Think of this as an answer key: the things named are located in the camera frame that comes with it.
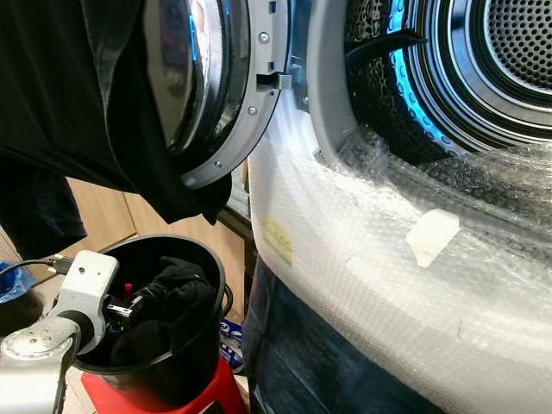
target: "washing machine door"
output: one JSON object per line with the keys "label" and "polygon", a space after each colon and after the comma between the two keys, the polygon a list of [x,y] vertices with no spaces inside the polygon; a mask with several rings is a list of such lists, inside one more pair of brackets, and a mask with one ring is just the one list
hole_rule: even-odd
{"label": "washing machine door", "polygon": [[262,136],[285,75],[287,1],[159,0],[143,13],[147,76],[188,189],[235,169]]}

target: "blue plastic bag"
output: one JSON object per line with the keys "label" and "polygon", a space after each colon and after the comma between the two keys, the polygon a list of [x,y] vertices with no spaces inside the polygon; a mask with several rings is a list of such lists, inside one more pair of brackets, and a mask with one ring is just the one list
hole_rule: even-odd
{"label": "blue plastic bag", "polygon": [[[0,261],[0,271],[13,263]],[[15,270],[0,277],[0,304],[5,304],[30,291],[36,279],[27,272],[25,267],[18,267]]]}

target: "black cable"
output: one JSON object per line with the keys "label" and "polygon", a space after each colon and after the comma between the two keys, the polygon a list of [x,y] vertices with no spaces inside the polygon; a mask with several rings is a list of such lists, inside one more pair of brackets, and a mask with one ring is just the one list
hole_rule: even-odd
{"label": "black cable", "polygon": [[28,266],[28,265],[47,265],[47,266],[51,266],[54,263],[55,263],[55,259],[38,259],[38,260],[20,261],[19,263],[16,263],[14,265],[6,267],[2,271],[0,271],[0,278],[3,277],[5,274],[11,272],[12,270],[17,269],[18,267],[23,267],[23,266]]}

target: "black handle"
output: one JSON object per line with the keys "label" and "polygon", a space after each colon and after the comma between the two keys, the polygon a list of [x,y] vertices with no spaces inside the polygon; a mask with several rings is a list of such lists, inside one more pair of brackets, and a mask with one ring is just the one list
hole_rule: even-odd
{"label": "black handle", "polygon": [[224,284],[224,293],[226,293],[226,305],[223,309],[223,318],[228,315],[230,309],[232,309],[232,304],[234,304],[234,294],[232,293],[232,289],[230,289],[230,286],[228,286],[227,284]]}

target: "blue led light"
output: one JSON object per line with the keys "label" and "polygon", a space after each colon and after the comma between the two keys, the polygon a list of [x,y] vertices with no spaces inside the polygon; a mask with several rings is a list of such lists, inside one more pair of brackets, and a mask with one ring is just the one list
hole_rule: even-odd
{"label": "blue led light", "polygon": [[[393,0],[387,33],[399,31],[402,28],[404,16],[405,1]],[[416,94],[411,86],[411,81],[408,79],[408,73],[406,72],[405,54],[403,50],[395,50],[389,53],[389,58],[395,71],[395,77],[397,78],[398,93],[403,97],[408,107],[408,112],[411,114],[412,118],[422,126],[428,138],[437,142],[445,149],[449,149],[452,146],[452,141],[444,136],[439,128],[430,120],[416,98]]]}
{"label": "blue led light", "polygon": [[190,15],[190,37],[191,37],[191,58],[195,62],[198,60],[198,51],[196,49],[196,25],[193,22],[193,16]]}

